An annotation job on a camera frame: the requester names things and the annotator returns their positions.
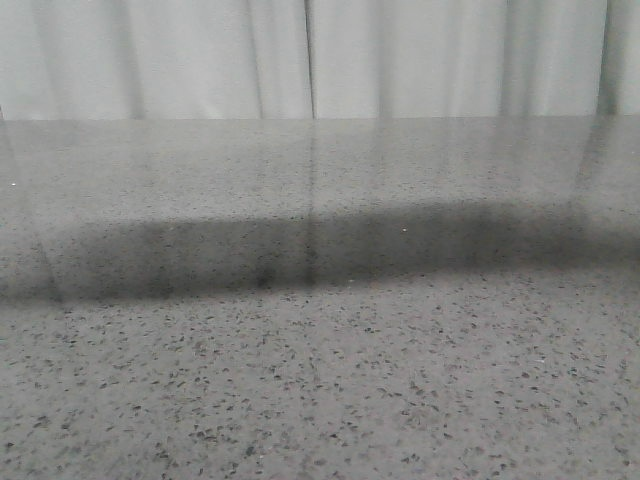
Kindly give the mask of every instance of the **speckled countertop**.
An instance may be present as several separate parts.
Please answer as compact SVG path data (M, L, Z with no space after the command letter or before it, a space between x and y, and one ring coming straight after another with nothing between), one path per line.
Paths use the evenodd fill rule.
M0 477L636 479L640 117L0 123Z

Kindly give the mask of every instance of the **countertop surface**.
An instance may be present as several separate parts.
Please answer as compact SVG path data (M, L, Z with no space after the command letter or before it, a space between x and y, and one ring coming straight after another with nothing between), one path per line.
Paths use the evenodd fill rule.
M0 470L632 479L640 117L0 123Z

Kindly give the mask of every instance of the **white backdrop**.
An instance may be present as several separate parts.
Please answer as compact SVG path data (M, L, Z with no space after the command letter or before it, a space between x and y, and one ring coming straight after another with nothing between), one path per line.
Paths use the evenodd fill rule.
M640 0L0 0L5 119L640 113Z

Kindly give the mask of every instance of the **curtain fold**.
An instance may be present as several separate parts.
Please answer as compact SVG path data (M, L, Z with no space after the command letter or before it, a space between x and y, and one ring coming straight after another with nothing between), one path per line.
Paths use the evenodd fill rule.
M0 0L5 119L640 113L637 0Z

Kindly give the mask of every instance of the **terrazzo surface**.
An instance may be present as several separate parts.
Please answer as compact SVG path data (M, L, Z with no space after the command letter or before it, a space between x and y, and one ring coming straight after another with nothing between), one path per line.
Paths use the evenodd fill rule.
M0 134L0 478L638 478L639 117Z

